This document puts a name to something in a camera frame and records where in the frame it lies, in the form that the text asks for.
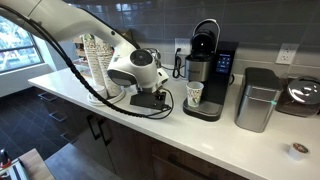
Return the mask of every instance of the floor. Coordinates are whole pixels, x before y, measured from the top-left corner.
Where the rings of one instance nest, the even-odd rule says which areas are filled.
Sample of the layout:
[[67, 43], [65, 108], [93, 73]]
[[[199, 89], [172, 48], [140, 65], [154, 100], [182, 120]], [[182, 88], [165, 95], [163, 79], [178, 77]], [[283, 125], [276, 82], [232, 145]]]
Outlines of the floor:
[[29, 88], [0, 98], [0, 149], [6, 148], [11, 159], [36, 148], [46, 160], [68, 143], [47, 121], [37, 92]]
[[67, 144], [45, 161], [56, 180], [121, 180], [71, 144]]

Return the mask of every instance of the white countertop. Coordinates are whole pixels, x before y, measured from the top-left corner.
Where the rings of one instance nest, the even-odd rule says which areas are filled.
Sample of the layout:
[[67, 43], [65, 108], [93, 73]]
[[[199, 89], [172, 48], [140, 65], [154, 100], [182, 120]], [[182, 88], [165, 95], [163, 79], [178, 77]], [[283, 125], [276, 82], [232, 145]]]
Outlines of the white countertop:
[[[241, 77], [230, 86], [220, 120], [206, 122], [186, 115], [182, 102], [186, 81], [170, 79], [164, 87], [171, 90], [175, 107], [163, 120], [135, 118], [108, 107], [95, 107], [87, 102], [88, 91], [69, 69], [30, 79], [29, 82], [79, 106], [110, 118], [155, 139], [163, 141], [208, 162], [249, 179], [301, 180], [320, 179], [320, 117], [299, 118], [274, 111], [266, 130], [255, 133], [235, 125], [236, 100]], [[140, 113], [145, 108], [129, 105], [134, 88], [126, 89], [118, 107]], [[295, 161], [287, 151], [292, 142], [310, 150], [308, 159]]]

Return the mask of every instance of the white robotic arm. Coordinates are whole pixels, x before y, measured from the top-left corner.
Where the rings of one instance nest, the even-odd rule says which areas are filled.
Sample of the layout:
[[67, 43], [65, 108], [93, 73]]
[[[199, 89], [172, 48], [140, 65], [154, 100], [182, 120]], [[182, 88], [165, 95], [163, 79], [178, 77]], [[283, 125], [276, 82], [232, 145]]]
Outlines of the white robotic arm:
[[[0, 4], [38, 22], [57, 41], [93, 34], [111, 44], [115, 52], [108, 75], [115, 83], [125, 86], [137, 84], [143, 91], [151, 93], [161, 85], [153, 57], [146, 54], [146, 51], [139, 50], [137, 43], [125, 38], [89, 12], [61, 0], [0, 0]], [[0, 15], [41, 38], [41, 35], [21, 18], [1, 8]]]

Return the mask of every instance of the wall tile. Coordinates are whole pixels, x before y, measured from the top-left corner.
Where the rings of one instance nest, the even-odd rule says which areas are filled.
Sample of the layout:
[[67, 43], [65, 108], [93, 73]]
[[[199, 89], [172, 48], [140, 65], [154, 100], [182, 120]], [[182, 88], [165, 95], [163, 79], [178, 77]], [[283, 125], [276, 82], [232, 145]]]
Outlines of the wall tile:
[[312, 22], [320, 23], [320, 1], [318, 1], [316, 13], [315, 13], [315, 15], [313, 17], [313, 21]]
[[122, 1], [120, 4], [122, 11], [162, 9], [164, 6], [163, 0]]
[[107, 23], [111, 26], [123, 26], [123, 16], [120, 12], [108, 12], [105, 14]]
[[165, 10], [166, 24], [198, 24], [204, 19], [216, 19], [222, 21], [224, 5], [207, 7], [188, 7]]
[[175, 40], [174, 39], [166, 39], [163, 41], [163, 45], [164, 45], [164, 52], [165, 53], [175, 53]]
[[281, 45], [240, 43], [236, 59], [275, 62]]
[[306, 66], [291, 66], [289, 73], [309, 75], [320, 78], [320, 68], [306, 67]]
[[224, 23], [306, 23], [316, 1], [227, 4]]
[[191, 38], [194, 27], [194, 25], [166, 25], [164, 38]]
[[141, 48], [155, 48], [162, 55], [164, 52], [163, 40], [162, 39], [143, 39], [137, 41]]
[[308, 26], [305, 36], [303, 38], [304, 45], [320, 46], [320, 24], [314, 24]]
[[[178, 55], [181, 58], [181, 65], [185, 64], [186, 55]], [[161, 61], [163, 64], [174, 65], [175, 54], [174, 53], [164, 53], [164, 58]]]
[[162, 39], [164, 28], [161, 25], [141, 25], [141, 26], [125, 26], [132, 29], [133, 38], [142, 39]]
[[305, 25], [223, 25], [221, 40], [250, 43], [299, 43]]
[[161, 10], [126, 11], [123, 12], [123, 23], [125, 25], [163, 24], [164, 13]]
[[100, 20], [104, 21], [104, 22], [108, 22], [107, 17], [105, 16], [104, 13], [94, 13], [94, 15], [99, 18]]
[[165, 8], [210, 6], [223, 4], [225, 0], [164, 0]]
[[300, 46], [293, 64], [320, 67], [320, 47]]
[[174, 65], [174, 53], [164, 53], [162, 64]]
[[246, 2], [266, 2], [266, 1], [279, 1], [279, 0], [226, 0], [226, 3], [246, 3]]
[[289, 70], [289, 65], [280, 65], [274, 63], [261, 63], [257, 61], [243, 61], [236, 59], [233, 63], [232, 73], [244, 74], [247, 67], [257, 67], [271, 69], [278, 77], [284, 77]]

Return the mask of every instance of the gray tile backsplash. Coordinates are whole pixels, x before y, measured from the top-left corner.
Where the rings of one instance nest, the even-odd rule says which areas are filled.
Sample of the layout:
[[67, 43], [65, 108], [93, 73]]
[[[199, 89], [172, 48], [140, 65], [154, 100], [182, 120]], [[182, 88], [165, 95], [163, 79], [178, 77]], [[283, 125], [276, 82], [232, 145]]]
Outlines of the gray tile backsplash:
[[[114, 28], [130, 28], [143, 48], [174, 62], [174, 39], [191, 38], [201, 20], [217, 19], [224, 41], [237, 41], [234, 73], [264, 67], [279, 76], [320, 77], [319, 0], [65, 0]], [[275, 64], [282, 43], [300, 44], [292, 65]]]

